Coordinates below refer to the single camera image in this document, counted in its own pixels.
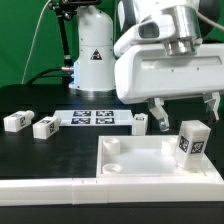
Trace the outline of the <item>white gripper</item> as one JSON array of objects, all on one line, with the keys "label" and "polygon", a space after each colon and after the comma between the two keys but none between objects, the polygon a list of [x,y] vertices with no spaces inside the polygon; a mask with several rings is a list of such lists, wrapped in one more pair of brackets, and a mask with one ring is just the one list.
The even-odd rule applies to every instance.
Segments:
[{"label": "white gripper", "polygon": [[162,44],[133,46],[115,63],[115,83],[125,104],[149,99],[148,109],[162,132],[170,128],[163,99],[205,93],[207,121],[216,123],[219,92],[224,91],[224,44],[203,44],[196,55],[181,56],[168,56]]}]

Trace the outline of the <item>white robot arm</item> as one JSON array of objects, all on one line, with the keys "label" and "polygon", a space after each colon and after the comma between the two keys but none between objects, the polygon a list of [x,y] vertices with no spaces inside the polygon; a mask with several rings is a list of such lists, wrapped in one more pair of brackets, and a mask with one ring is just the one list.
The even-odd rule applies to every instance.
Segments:
[{"label": "white robot arm", "polygon": [[78,9],[79,58],[72,87],[84,95],[116,91],[125,104],[145,102],[160,129],[169,129],[166,100],[201,97],[209,122],[219,120],[224,44],[205,44],[217,25],[219,0],[120,0],[122,35],[92,4]]}]

